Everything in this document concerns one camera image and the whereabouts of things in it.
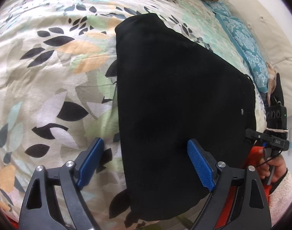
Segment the white fuzzy sleeve forearm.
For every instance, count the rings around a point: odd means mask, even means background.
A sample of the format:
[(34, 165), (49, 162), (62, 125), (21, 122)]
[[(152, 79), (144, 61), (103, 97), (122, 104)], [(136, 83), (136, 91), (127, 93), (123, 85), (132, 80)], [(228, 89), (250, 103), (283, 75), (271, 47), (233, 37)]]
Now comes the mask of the white fuzzy sleeve forearm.
[(287, 170), (280, 181), (276, 182), (272, 187), (273, 192), (269, 195), (269, 211), (271, 214), (272, 226), (286, 212), (292, 202), (292, 176)]

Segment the person's right hand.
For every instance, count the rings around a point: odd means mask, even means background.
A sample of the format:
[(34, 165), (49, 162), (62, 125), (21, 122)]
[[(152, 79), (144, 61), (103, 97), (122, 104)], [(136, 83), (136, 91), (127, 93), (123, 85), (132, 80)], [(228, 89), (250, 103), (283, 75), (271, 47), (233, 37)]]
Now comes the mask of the person's right hand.
[(287, 173), (281, 150), (261, 146), (254, 146), (253, 149), (257, 155), (255, 168), (264, 185), (276, 183)]

